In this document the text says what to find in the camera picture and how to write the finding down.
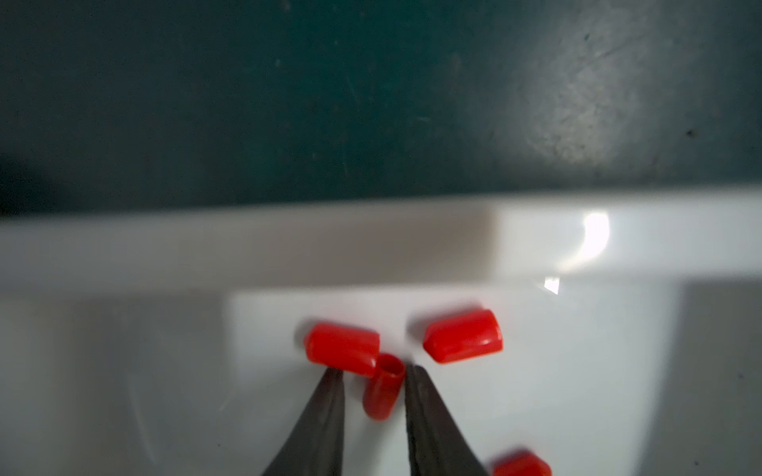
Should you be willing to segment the white storage box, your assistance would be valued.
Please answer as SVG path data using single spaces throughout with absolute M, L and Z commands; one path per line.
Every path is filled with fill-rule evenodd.
M 503 350 L 436 363 L 479 309 Z M 759 188 L 3 220 L 1 471 L 258 475 L 321 321 L 425 367 L 485 466 L 761 471 Z

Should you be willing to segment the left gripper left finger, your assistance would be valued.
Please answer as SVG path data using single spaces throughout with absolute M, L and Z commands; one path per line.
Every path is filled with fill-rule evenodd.
M 327 368 L 286 442 L 263 475 L 343 474 L 343 371 Z

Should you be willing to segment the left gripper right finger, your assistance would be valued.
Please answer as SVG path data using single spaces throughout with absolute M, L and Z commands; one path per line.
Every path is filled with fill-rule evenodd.
M 487 475 L 425 368 L 406 366 L 404 390 L 411 474 Z

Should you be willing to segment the red sleeve two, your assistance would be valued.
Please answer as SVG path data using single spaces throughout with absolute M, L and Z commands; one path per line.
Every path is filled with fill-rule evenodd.
M 304 338 L 307 359 L 363 377 L 372 377 L 380 355 L 378 332 L 327 322 L 317 323 Z

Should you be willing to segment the red sleeve five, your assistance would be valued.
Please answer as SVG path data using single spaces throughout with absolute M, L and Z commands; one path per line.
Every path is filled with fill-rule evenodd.
M 553 470 L 545 460 L 529 450 L 511 453 L 492 468 L 493 476 L 552 476 Z

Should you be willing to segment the red sleeve four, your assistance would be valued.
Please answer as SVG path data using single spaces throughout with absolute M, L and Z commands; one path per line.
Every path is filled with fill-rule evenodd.
M 423 347 L 436 363 L 448 364 L 499 353 L 504 343 L 494 312 L 479 309 L 429 324 Z

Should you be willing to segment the red sleeve three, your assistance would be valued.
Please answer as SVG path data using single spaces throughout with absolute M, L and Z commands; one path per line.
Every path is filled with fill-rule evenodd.
M 406 364 L 397 356 L 382 353 L 376 361 L 374 375 L 363 393 L 363 410 L 371 420 L 390 418 L 406 376 Z

